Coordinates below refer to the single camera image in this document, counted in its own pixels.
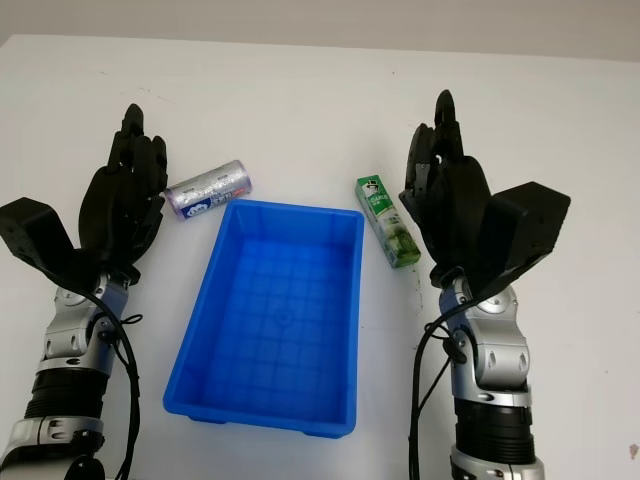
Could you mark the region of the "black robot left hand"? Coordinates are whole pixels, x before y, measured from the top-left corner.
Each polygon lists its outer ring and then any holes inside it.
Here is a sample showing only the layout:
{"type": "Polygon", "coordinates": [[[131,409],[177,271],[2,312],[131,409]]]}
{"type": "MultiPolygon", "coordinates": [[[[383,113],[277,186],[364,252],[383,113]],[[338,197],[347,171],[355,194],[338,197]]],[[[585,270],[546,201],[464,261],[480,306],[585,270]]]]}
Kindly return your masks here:
{"type": "Polygon", "coordinates": [[[144,133],[144,114],[130,105],[115,133],[105,166],[94,174],[79,213],[81,249],[103,269],[135,283],[135,263],[153,243],[167,187],[165,141],[144,133]]]}

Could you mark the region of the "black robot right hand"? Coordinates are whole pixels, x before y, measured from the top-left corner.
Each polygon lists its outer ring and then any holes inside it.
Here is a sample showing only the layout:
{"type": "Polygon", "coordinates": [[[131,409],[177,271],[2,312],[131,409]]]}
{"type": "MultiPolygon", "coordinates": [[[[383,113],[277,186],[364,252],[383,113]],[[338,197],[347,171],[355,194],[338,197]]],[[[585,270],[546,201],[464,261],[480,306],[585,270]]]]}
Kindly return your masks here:
{"type": "Polygon", "coordinates": [[[435,263],[432,285],[444,288],[468,272],[490,191],[479,162],[464,154],[448,90],[437,98],[434,125],[422,123],[414,132],[399,199],[435,263]]]}

